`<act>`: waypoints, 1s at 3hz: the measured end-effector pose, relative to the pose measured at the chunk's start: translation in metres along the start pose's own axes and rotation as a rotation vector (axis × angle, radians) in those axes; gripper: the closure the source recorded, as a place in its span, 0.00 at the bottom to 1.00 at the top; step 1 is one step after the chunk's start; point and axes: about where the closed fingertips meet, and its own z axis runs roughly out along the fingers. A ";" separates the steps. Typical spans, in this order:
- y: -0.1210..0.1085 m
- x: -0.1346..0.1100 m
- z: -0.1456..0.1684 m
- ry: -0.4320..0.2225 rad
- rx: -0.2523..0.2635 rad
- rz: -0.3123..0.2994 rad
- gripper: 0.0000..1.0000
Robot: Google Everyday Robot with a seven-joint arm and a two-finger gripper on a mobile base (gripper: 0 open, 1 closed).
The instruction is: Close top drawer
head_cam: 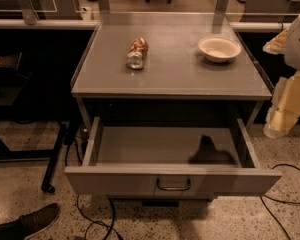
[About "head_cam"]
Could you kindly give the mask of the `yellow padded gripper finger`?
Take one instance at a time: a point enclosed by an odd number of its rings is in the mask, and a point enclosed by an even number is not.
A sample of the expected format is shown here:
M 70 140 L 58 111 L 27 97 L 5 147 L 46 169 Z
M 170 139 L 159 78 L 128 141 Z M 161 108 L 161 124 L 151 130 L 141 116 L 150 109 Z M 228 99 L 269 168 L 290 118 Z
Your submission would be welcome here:
M 266 116 L 264 134 L 269 138 L 287 135 L 300 118 L 300 71 L 289 79 L 281 77 L 275 86 Z

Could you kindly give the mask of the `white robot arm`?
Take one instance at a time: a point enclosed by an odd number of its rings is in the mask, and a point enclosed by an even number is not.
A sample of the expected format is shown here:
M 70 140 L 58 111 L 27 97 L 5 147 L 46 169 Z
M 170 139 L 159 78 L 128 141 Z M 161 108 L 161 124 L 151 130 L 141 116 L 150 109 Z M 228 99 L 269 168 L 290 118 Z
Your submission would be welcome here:
M 283 54 L 285 64 L 296 70 L 289 79 L 280 77 L 275 85 L 263 128 L 267 137 L 280 138 L 287 135 L 300 118 L 300 14 L 288 29 L 267 42 L 263 50 Z

